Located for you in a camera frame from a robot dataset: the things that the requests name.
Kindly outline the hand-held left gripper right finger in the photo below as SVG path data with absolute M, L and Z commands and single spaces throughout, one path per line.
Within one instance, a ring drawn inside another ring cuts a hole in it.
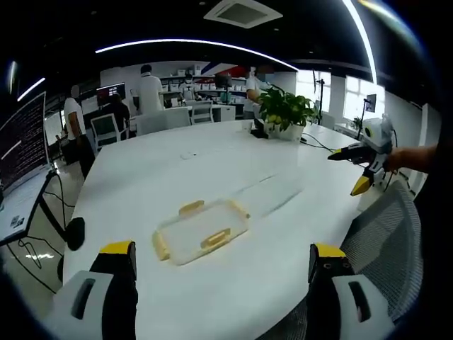
M 386 298 L 338 247 L 310 245 L 308 285 L 307 339 L 386 339 L 394 330 Z

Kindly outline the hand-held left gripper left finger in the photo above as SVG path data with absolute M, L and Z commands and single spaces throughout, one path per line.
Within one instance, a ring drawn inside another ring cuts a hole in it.
M 54 339 L 135 339 L 136 244 L 103 247 L 56 293 L 45 326 Z

